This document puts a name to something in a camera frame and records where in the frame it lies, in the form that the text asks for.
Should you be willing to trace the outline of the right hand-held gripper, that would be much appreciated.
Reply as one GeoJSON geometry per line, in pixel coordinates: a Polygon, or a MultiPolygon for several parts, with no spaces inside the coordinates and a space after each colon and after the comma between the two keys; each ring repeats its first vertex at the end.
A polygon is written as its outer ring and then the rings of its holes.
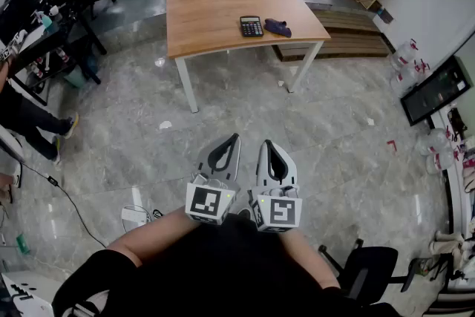
{"type": "Polygon", "coordinates": [[[257,230],[286,232],[300,226],[302,202],[297,184],[297,167],[278,144],[265,140],[261,145],[256,169],[258,185],[294,185],[269,188],[256,186],[248,191],[257,230]]]}

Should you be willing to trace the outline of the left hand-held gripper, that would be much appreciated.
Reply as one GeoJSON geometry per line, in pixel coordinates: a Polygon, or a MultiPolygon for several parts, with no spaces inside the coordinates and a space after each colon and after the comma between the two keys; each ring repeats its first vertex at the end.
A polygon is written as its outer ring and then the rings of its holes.
{"type": "Polygon", "coordinates": [[[240,151],[237,133],[219,137],[201,149],[197,157],[200,174],[186,187],[185,213],[192,220],[216,226],[224,222],[238,195],[238,185],[209,178],[236,180],[240,151]]]}

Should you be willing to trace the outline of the black calculator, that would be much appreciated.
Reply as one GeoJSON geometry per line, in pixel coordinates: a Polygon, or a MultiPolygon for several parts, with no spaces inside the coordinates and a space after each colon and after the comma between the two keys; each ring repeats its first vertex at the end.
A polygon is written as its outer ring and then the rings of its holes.
{"type": "Polygon", "coordinates": [[[263,28],[261,25],[260,17],[259,16],[241,16],[240,30],[241,30],[242,36],[246,38],[262,37],[263,28]]]}

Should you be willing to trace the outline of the dark blue cloth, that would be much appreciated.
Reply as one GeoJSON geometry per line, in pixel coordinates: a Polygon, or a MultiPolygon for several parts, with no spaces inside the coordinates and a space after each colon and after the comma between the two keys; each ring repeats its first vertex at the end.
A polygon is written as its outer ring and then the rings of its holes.
{"type": "Polygon", "coordinates": [[[292,31],[287,27],[285,21],[281,22],[275,19],[265,19],[264,29],[279,36],[285,36],[286,38],[292,37],[292,31]]]}

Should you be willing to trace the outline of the person's left forearm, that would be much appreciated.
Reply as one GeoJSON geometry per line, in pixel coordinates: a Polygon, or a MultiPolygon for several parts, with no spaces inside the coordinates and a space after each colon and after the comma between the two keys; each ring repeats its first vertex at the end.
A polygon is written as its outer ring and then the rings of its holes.
{"type": "Polygon", "coordinates": [[[118,252],[140,267],[200,225],[182,206],[161,218],[125,233],[107,249],[118,252]]]}

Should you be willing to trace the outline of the white table leg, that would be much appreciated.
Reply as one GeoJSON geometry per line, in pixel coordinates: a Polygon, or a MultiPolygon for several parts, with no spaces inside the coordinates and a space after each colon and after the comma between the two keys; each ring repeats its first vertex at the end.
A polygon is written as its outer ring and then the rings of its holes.
{"type": "Polygon", "coordinates": [[[301,64],[298,66],[297,71],[292,76],[290,82],[287,84],[287,90],[289,93],[294,93],[297,87],[300,84],[300,81],[304,78],[306,72],[308,71],[309,67],[311,66],[313,60],[315,59],[317,53],[321,49],[323,45],[323,41],[316,42],[312,44],[307,53],[305,54],[301,64]]]}
{"type": "Polygon", "coordinates": [[[188,100],[189,107],[193,114],[198,112],[198,107],[196,103],[196,99],[194,97],[194,92],[191,86],[191,81],[189,78],[189,72],[186,66],[186,62],[184,58],[176,58],[175,63],[180,75],[180,79],[183,85],[183,90],[186,95],[186,99],[188,100]]]}

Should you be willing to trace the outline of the wooden slat pallet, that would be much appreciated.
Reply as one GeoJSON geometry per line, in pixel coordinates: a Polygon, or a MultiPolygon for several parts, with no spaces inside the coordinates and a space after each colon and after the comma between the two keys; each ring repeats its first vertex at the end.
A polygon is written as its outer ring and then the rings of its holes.
{"type": "Polygon", "coordinates": [[[316,59],[385,58],[391,53],[389,43],[368,16],[331,10],[313,13],[330,35],[316,59]]]}

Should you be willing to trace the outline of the clear water jug red label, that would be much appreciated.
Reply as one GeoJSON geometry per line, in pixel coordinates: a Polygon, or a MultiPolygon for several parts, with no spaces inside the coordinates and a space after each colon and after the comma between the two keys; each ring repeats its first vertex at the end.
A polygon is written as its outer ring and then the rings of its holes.
{"type": "Polygon", "coordinates": [[[390,80],[390,87],[398,98],[402,98],[411,89],[421,83],[430,71],[428,63],[422,59],[403,67],[390,80]]]}
{"type": "Polygon", "coordinates": [[[391,65],[398,71],[413,63],[418,53],[416,41],[410,39],[401,44],[396,51],[390,56],[391,65]]]}
{"type": "Polygon", "coordinates": [[[446,148],[451,141],[452,133],[443,128],[435,128],[422,134],[416,141],[416,150],[423,156],[435,154],[446,148]]]}
{"type": "Polygon", "coordinates": [[[426,170],[429,174],[438,174],[450,168],[454,164],[454,161],[454,151],[452,149],[444,149],[427,156],[426,170]]]}

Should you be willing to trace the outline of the teal trash bin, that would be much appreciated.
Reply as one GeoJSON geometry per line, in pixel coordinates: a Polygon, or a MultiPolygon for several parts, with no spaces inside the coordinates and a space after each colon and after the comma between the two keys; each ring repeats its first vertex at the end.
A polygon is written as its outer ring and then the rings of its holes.
{"type": "Polygon", "coordinates": [[[78,65],[75,65],[69,73],[65,74],[64,79],[75,88],[82,88],[88,81],[78,65]]]}

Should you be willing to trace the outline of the black flat monitor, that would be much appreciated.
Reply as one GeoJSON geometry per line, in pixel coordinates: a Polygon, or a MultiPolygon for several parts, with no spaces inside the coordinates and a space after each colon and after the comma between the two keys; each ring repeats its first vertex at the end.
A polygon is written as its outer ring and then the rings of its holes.
{"type": "Polygon", "coordinates": [[[450,56],[428,78],[400,99],[410,126],[440,111],[472,85],[462,60],[458,56],[450,56]]]}

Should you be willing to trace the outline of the small dark box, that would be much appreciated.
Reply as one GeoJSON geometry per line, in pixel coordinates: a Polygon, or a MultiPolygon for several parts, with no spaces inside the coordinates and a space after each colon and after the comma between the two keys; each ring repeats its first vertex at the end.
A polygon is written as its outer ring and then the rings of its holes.
{"type": "Polygon", "coordinates": [[[393,21],[393,17],[383,6],[378,9],[376,14],[385,24],[390,24],[393,21]]]}

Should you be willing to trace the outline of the small green packet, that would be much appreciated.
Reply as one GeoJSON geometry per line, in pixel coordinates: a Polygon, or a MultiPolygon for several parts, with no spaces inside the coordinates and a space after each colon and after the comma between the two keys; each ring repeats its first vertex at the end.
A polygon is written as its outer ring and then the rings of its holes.
{"type": "Polygon", "coordinates": [[[22,233],[16,237],[16,243],[21,254],[28,255],[30,253],[29,246],[27,245],[27,242],[22,233]]]}

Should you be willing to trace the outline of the black desk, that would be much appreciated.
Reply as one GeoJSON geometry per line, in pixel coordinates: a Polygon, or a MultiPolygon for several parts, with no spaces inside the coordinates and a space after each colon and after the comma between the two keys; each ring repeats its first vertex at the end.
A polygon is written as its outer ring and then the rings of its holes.
{"type": "Polygon", "coordinates": [[[88,51],[92,45],[95,45],[102,55],[107,53],[104,45],[79,10],[79,7],[82,6],[80,0],[68,0],[62,5],[60,14],[63,18],[60,21],[53,21],[47,27],[41,21],[38,21],[38,27],[31,27],[33,18],[38,13],[36,6],[45,3],[46,0],[7,0],[0,7],[0,40],[1,36],[4,35],[3,30],[12,30],[15,26],[18,26],[19,30],[23,30],[25,27],[28,28],[27,35],[20,45],[17,45],[14,39],[11,39],[5,45],[5,52],[16,54],[16,62],[13,64],[9,78],[43,106],[48,104],[48,100],[41,98],[34,89],[37,87],[46,88],[52,77],[63,71],[73,69],[77,65],[84,75],[92,78],[96,84],[100,84],[99,77],[87,65],[88,51]],[[86,32],[86,35],[82,37],[83,50],[79,50],[77,46],[73,46],[68,41],[71,30],[77,22],[82,25],[86,32]],[[43,58],[45,64],[51,63],[50,56],[52,52],[59,48],[64,51],[66,58],[57,59],[55,61],[57,65],[49,69],[48,73],[39,77],[36,82],[28,84],[16,76],[29,65],[36,63],[38,58],[43,58]]]}

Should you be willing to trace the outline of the blue spray bottle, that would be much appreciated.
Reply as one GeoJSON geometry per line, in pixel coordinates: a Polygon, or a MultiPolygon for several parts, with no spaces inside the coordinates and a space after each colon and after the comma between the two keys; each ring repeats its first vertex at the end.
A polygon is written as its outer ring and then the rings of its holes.
{"type": "Polygon", "coordinates": [[[45,29],[48,29],[49,27],[52,26],[53,21],[51,20],[49,15],[46,14],[44,11],[35,10],[33,12],[33,15],[34,15],[36,21],[38,23],[41,23],[45,27],[45,29]]]}

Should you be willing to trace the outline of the white board black squares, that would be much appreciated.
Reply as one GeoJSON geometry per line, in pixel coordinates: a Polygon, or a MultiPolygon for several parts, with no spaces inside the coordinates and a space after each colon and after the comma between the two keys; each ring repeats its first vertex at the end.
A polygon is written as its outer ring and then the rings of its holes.
{"type": "Polygon", "coordinates": [[[1,276],[22,317],[54,317],[51,303],[60,282],[31,271],[7,272],[1,276]]]}

